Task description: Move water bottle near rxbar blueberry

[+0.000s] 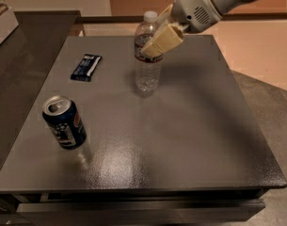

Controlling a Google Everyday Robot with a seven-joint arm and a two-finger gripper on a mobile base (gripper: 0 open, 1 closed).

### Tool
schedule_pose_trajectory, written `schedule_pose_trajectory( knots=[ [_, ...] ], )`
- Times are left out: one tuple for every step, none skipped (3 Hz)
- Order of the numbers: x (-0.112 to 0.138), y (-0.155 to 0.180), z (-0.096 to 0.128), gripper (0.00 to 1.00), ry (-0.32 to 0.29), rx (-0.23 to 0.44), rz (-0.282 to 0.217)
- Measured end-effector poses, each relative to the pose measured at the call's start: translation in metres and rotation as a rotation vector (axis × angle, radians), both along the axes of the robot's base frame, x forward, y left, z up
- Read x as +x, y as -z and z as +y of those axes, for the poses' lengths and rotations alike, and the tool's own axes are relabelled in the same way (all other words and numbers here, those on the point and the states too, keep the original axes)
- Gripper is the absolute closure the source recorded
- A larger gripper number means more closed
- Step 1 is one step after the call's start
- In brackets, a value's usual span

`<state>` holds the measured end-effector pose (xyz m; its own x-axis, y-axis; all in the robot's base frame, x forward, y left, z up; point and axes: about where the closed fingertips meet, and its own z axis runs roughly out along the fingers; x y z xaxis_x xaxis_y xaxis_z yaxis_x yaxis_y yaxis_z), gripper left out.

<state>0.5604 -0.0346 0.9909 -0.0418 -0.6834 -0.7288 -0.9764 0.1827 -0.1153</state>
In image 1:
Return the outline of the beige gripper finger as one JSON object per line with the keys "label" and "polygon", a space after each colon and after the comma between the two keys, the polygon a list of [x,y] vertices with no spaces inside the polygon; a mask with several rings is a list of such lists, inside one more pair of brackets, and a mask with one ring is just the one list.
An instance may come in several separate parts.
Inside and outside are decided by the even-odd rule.
{"label": "beige gripper finger", "polygon": [[171,17],[173,5],[168,5],[158,16],[157,23],[158,24],[170,24],[173,22],[173,18]]}
{"label": "beige gripper finger", "polygon": [[179,46],[183,42],[184,26],[175,22],[161,24],[154,36],[140,49],[147,58],[154,58]]}

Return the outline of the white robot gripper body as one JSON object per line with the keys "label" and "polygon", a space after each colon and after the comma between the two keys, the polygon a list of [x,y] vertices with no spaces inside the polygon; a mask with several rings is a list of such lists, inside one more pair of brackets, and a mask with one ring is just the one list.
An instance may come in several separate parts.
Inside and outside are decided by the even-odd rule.
{"label": "white robot gripper body", "polygon": [[222,19],[212,0],[174,0],[171,16],[187,24],[189,33],[203,32]]}

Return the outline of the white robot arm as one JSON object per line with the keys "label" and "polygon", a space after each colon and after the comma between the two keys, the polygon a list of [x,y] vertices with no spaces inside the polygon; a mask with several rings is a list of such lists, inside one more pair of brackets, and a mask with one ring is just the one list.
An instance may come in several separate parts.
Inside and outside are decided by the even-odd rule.
{"label": "white robot arm", "polygon": [[161,56],[180,45],[185,32],[203,32],[232,9],[254,1],[257,0],[174,0],[160,14],[159,27],[141,53],[148,58]]}

